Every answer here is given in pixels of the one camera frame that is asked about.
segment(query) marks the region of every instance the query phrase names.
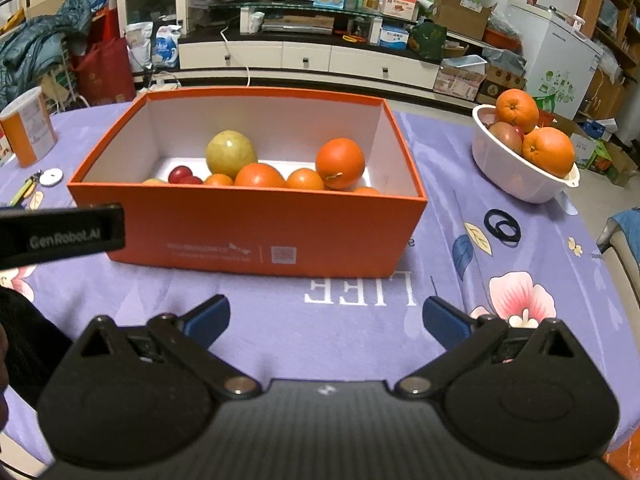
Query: blue leaf print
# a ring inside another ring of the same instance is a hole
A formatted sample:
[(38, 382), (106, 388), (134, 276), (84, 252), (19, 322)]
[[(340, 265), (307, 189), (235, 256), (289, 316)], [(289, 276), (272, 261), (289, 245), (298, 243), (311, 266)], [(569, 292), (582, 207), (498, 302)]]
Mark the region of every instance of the blue leaf print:
[(466, 268), (474, 257), (474, 245), (469, 235), (462, 235), (453, 242), (451, 255), (453, 256), (453, 264), (456, 267), (456, 272), (460, 280), (462, 280)]

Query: small yellow flower print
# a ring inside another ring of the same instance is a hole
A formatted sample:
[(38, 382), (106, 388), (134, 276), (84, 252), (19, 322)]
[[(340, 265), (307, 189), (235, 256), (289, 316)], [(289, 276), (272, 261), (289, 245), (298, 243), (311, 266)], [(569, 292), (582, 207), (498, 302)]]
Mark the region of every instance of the small yellow flower print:
[(574, 252), (576, 256), (582, 256), (582, 247), (575, 243), (575, 240), (571, 236), (569, 236), (569, 239), (567, 240), (567, 245), (569, 245), (569, 248)]

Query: white round disc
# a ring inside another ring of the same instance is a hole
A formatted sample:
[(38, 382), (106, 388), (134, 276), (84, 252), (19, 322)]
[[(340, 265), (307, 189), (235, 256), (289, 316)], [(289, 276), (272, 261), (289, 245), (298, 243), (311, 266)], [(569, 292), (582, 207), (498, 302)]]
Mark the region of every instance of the white round disc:
[(40, 176), (40, 185), (44, 187), (53, 187), (62, 182), (63, 173), (60, 168), (52, 168), (47, 170)]

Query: drawer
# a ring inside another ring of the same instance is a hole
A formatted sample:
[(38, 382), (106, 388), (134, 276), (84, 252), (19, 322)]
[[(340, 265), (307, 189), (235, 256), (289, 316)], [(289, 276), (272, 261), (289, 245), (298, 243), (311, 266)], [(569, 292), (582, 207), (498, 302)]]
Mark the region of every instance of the drawer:
[(295, 70), (315, 70), (316, 72), (329, 72), (330, 58), (330, 45), (284, 43), (282, 46), (283, 68), (292, 68)]
[(223, 41), (183, 43), (180, 68), (281, 68), (279, 41)]
[(329, 72), (357, 75), (389, 82), (433, 89), (439, 66), (417, 59), (334, 46)]

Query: dark green bag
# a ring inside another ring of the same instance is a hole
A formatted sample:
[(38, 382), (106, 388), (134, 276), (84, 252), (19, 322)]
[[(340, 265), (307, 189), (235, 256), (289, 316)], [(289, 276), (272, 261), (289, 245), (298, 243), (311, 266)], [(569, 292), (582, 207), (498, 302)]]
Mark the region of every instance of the dark green bag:
[(416, 25), (409, 35), (407, 46), (421, 59), (441, 62), (444, 58), (444, 43), (447, 39), (447, 28), (425, 21)]

